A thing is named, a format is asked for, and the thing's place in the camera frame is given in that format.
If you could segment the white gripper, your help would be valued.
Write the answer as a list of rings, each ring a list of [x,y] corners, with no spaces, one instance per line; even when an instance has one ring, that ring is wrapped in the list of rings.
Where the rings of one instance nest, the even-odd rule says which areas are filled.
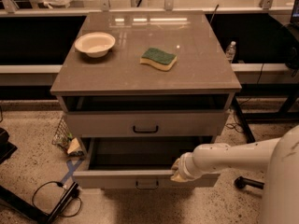
[[[174,182],[183,183],[193,181],[200,177],[200,171],[195,165],[193,154],[187,152],[180,158],[177,158],[171,166],[173,172],[178,170],[178,174],[173,174],[170,179]]]

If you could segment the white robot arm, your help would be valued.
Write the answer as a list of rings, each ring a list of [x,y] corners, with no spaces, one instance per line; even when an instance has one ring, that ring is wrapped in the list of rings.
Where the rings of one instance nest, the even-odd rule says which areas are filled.
[[[259,224],[299,224],[299,126],[262,142],[200,145],[174,162],[171,179],[190,182],[226,168],[265,172]]]

